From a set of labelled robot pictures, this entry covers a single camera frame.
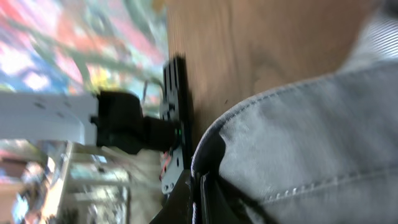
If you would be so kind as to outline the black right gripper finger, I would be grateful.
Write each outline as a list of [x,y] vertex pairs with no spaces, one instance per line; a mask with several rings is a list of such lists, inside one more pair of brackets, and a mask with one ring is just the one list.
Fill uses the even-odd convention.
[[184,170],[163,209],[150,224],[192,224],[192,204],[191,172]]

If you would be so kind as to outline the grey shorts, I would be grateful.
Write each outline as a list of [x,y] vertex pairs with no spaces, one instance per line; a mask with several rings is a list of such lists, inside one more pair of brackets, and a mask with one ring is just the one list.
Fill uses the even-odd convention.
[[338,72],[254,95],[204,133],[193,223],[397,222],[397,16]]

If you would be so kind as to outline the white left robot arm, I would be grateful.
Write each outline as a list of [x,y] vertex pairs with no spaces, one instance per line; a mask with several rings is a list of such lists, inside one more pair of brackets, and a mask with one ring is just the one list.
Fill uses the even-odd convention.
[[77,96],[1,92],[1,138],[68,140],[167,152],[179,142],[178,124],[145,116],[136,95],[119,91]]

